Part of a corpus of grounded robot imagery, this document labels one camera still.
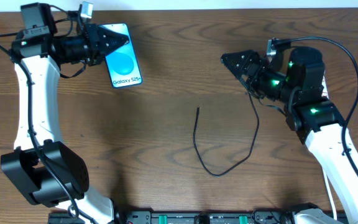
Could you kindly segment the blue Galaxy smartphone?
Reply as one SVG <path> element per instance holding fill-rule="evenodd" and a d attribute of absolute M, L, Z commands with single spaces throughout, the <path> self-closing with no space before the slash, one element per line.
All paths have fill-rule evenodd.
<path fill-rule="evenodd" d="M 128 26 L 122 24 L 103 24 L 102 28 L 124 34 L 129 38 L 127 44 L 119 47 L 114 52 L 105 57 L 106 65 L 111 79 L 113 88 L 124 88 L 129 86 L 140 85 L 143 81 L 140 72 L 132 39 Z"/>

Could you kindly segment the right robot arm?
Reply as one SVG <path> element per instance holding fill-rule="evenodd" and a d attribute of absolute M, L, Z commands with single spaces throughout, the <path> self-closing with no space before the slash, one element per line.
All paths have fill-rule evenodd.
<path fill-rule="evenodd" d="M 280 54 L 261 57 L 246 50 L 223 54 L 221 62 L 251 96 L 284 104 L 287 125 L 325 171 L 347 221 L 358 223 L 358 152 L 345 119 L 325 92 L 321 52 L 296 47 L 285 74 L 279 71 Z"/>

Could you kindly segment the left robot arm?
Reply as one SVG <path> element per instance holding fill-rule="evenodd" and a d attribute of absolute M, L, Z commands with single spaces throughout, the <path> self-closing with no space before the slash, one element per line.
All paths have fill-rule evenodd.
<path fill-rule="evenodd" d="M 91 23 L 93 6 L 67 11 L 70 29 L 60 35 L 52 5 L 21 6 L 24 28 L 6 50 L 19 82 L 19 125 L 14 150 L 1 169 L 31 205 L 67 212 L 71 222 L 125 223 L 110 198 L 90 186 L 84 160 L 63 142 L 57 89 L 65 63 L 92 67 L 129 43 L 129 37 Z"/>

